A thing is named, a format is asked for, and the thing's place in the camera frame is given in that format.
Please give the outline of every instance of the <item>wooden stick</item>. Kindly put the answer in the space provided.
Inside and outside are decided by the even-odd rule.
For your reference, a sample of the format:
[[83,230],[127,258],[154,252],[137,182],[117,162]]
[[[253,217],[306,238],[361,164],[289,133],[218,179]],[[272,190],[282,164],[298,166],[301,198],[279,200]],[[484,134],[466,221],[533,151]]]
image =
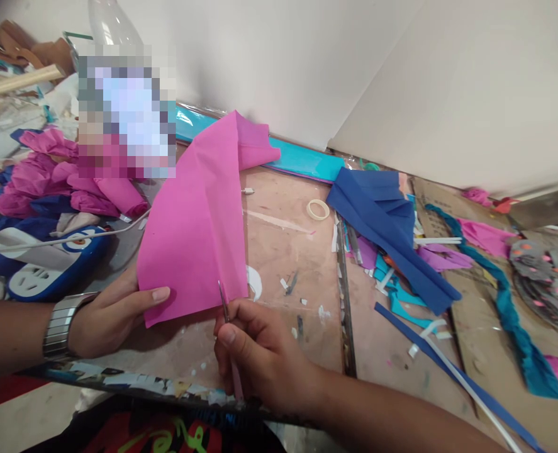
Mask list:
[[65,72],[59,66],[46,66],[27,74],[8,77],[8,79],[0,81],[0,94],[62,77],[65,77]]

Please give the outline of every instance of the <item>fingernail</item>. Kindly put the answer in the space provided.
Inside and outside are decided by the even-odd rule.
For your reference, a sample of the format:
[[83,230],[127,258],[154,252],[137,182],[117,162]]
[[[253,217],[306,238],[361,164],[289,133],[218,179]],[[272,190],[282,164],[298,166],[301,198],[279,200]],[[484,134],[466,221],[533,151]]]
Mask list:
[[231,345],[233,341],[235,341],[235,336],[235,328],[231,325],[221,328],[218,332],[218,340],[220,340],[224,346]]
[[164,286],[162,288],[157,288],[153,291],[153,302],[161,303],[170,296],[170,288]]

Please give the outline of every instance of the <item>cardboard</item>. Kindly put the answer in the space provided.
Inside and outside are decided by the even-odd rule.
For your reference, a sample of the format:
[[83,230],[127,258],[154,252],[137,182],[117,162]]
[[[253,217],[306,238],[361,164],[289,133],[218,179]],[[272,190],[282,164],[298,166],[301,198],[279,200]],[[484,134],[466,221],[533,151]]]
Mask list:
[[[426,203],[439,206],[457,218],[512,231],[504,215],[493,213],[424,179],[415,178],[413,184],[419,221],[427,237],[447,237],[450,234],[442,219],[424,208]],[[532,240],[541,238],[540,233],[535,233]],[[511,278],[511,266],[506,259],[479,251]],[[445,271],[444,276],[463,296],[453,304],[452,316],[466,373],[536,436],[545,450],[558,452],[558,401],[534,396],[527,391],[513,357],[510,340],[500,328],[494,308],[496,290],[484,277],[482,268],[474,264],[472,269]],[[558,357],[558,331],[535,315],[514,287],[512,291],[522,327],[543,354]],[[488,423],[481,411],[478,415]]]

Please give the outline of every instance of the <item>masking tape roll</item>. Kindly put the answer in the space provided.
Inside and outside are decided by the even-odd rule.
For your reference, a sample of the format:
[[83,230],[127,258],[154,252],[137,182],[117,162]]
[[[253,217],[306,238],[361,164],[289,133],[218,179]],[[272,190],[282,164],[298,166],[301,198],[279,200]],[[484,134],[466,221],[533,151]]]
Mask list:
[[[323,208],[323,211],[325,211],[325,215],[323,215],[321,217],[321,216],[318,216],[318,215],[314,214],[312,212],[312,208],[311,208],[312,204],[317,204],[318,206]],[[329,217],[329,212],[330,212],[329,211],[329,206],[327,206],[327,204],[324,201],[319,200],[319,199],[310,200],[308,202],[308,206],[306,207],[306,211],[308,212],[308,215],[315,220],[325,220],[327,217]]]

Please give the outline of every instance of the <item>metal watch band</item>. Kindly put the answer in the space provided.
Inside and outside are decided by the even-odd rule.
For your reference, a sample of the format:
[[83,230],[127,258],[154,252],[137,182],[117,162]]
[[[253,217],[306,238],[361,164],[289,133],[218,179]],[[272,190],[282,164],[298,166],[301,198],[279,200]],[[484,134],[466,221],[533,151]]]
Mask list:
[[42,345],[44,358],[58,359],[69,353],[69,327],[80,306],[93,301],[99,291],[67,296],[57,303],[50,315]]

